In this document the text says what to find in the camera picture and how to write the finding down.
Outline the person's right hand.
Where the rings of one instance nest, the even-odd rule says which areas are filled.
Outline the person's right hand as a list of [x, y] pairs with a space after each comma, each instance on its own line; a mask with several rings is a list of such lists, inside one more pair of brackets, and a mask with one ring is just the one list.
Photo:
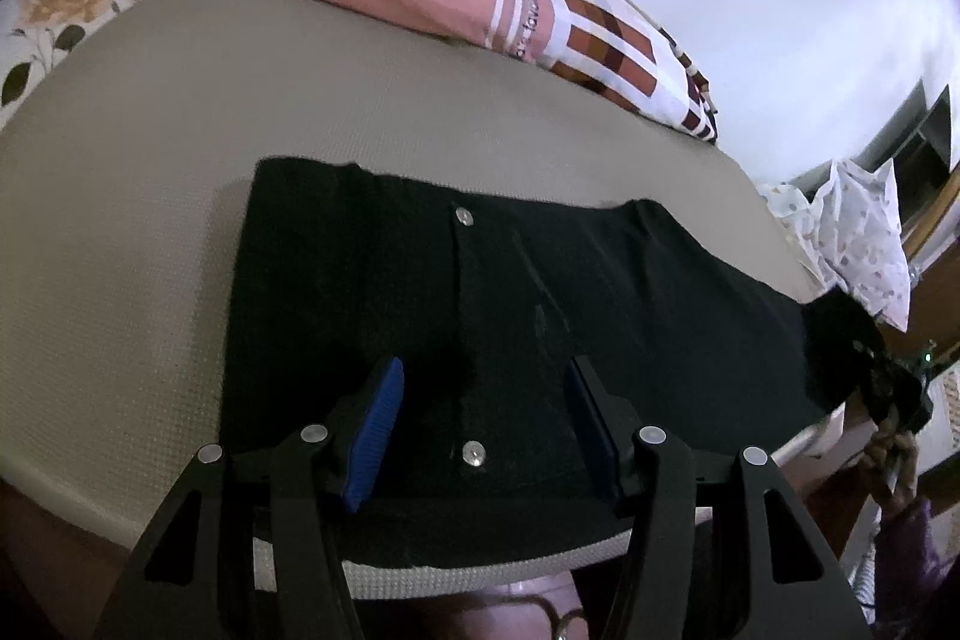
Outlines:
[[916, 437], [890, 419], [878, 426], [862, 450], [867, 487], [884, 518], [908, 509], [918, 497]]

